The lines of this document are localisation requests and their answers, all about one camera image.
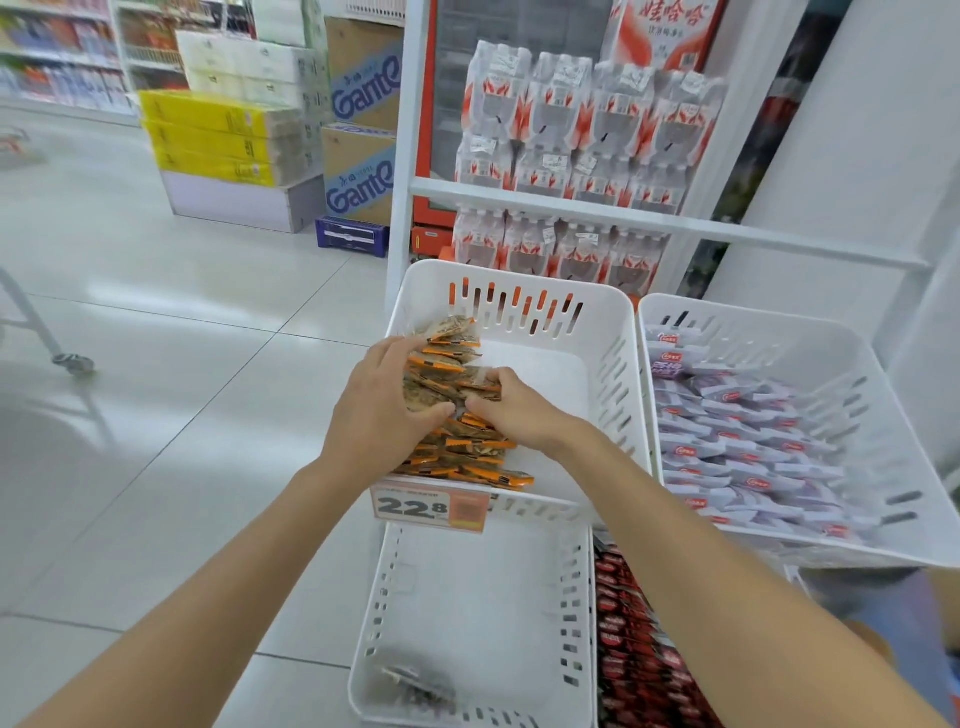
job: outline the white storage basket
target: white storage basket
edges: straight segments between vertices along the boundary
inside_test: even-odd
[[[424,260],[412,265],[403,279],[388,335],[408,334],[452,314],[477,321],[483,357],[476,364],[513,367],[548,400],[597,425],[650,471],[636,316],[620,291]],[[573,478],[539,452],[512,450],[505,467],[537,479],[527,489],[530,493],[592,509]],[[400,475],[388,479],[437,484]]]
[[[350,705],[390,725],[590,728],[592,573],[588,513],[553,498],[494,493],[481,535],[388,524]],[[442,674],[456,704],[402,704],[390,666]]]
[[[960,516],[906,419],[870,345],[851,329],[802,316],[653,294],[639,307],[643,407],[654,473],[660,437],[642,327],[699,328],[711,361],[756,369],[803,393],[798,408],[823,424],[822,439],[841,447],[845,495],[882,518],[871,541],[762,535],[722,530],[782,563],[804,567],[960,567]]]

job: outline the white wall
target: white wall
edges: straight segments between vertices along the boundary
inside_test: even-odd
[[[960,4],[854,0],[745,224],[916,249],[960,158]],[[960,282],[960,268],[951,272]],[[844,321],[872,337],[900,274],[728,251],[708,299]],[[896,377],[935,464],[960,461],[960,287],[944,286]]]

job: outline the tile floor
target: tile floor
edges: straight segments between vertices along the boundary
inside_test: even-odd
[[[0,171],[0,267],[64,349],[0,328],[0,728],[168,595],[319,452],[386,327],[382,261],[311,231],[171,215],[140,130],[0,109],[47,155]],[[0,317],[15,317],[0,291]],[[218,725],[358,725],[348,666],[379,537],[358,501]]]

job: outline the blue plastic crate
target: blue plastic crate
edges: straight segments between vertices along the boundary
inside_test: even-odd
[[[317,246],[387,256],[390,228],[325,215],[317,220]]]

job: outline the price label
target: price label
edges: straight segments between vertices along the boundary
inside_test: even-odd
[[[370,488],[373,514],[382,521],[404,521],[483,533],[490,494],[454,488],[421,488],[398,483]]]

